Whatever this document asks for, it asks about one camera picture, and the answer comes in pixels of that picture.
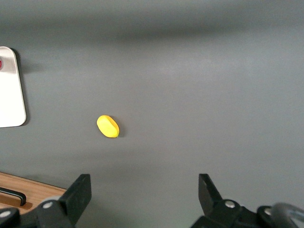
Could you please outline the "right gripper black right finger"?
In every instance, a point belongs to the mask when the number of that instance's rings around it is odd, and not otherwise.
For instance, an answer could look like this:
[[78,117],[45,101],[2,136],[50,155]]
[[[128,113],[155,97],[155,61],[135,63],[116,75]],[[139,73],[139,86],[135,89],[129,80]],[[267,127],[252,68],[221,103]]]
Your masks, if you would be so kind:
[[199,175],[198,198],[203,210],[193,228],[260,228],[257,214],[223,199],[208,174]]

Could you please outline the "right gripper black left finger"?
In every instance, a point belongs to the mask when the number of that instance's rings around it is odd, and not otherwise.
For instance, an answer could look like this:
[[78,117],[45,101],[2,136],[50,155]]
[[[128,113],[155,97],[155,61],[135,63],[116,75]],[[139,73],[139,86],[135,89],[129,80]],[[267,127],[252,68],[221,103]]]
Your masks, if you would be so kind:
[[40,203],[20,217],[22,228],[74,228],[92,198],[91,176],[81,174],[57,200]]

